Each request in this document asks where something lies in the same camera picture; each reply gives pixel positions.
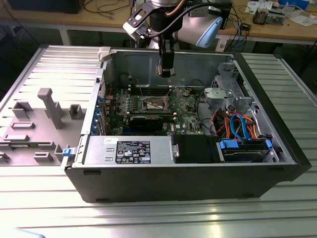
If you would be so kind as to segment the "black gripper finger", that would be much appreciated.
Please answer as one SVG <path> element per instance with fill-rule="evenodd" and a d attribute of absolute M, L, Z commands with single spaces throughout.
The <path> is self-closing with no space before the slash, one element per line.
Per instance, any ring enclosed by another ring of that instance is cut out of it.
<path fill-rule="evenodd" d="M 174 63 L 174 48 L 160 49 L 160 66 L 162 72 L 168 72 L 173 68 Z"/>

